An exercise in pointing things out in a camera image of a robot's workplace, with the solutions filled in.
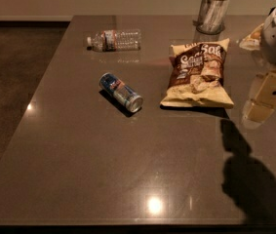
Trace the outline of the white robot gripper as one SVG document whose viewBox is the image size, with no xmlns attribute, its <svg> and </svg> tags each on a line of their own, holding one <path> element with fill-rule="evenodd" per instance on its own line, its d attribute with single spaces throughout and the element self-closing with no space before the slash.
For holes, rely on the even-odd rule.
<svg viewBox="0 0 276 234">
<path fill-rule="evenodd" d="M 257 26 L 241 40 L 239 47 L 247 51 L 261 49 L 263 56 L 276 64 L 276 7 L 264 24 Z M 251 85 L 249 97 L 242 110 L 245 127 L 259 127 L 276 110 L 276 69 L 258 74 Z"/>
</svg>

